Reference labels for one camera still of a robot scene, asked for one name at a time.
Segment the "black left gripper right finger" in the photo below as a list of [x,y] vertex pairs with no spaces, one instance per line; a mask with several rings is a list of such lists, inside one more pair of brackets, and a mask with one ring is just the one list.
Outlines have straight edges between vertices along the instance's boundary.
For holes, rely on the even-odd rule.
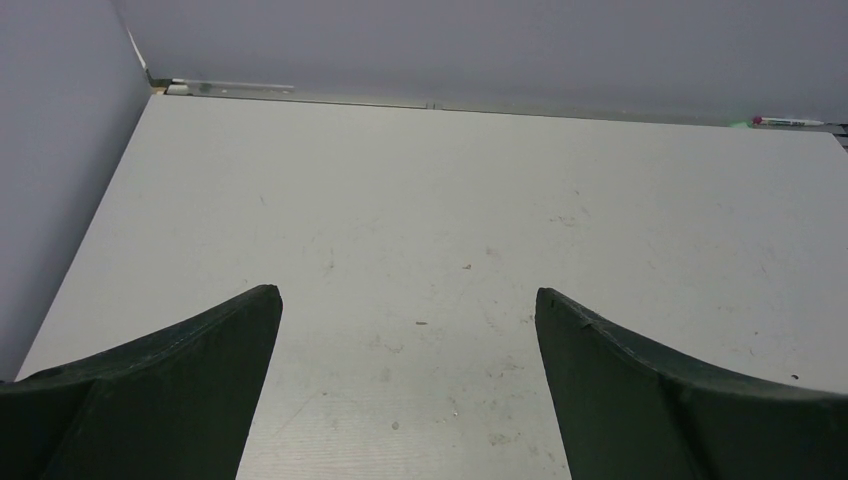
[[847,398],[698,360],[551,288],[535,328],[575,479],[843,479]]

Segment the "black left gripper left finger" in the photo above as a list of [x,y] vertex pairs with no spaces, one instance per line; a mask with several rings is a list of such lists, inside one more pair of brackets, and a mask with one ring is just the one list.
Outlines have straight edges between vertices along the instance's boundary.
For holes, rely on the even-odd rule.
[[259,285],[1,387],[5,479],[233,479],[283,313]]

